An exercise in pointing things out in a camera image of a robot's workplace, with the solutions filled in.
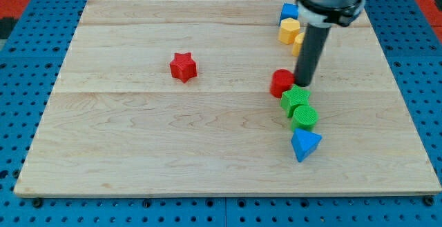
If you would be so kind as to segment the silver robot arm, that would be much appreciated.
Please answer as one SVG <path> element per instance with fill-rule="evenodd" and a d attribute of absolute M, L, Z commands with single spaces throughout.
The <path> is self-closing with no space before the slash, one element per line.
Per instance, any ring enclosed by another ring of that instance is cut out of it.
<path fill-rule="evenodd" d="M 333 24 L 347 27 L 365 7 L 366 0 L 297 0 L 299 17 L 306 23 L 329 28 Z"/>

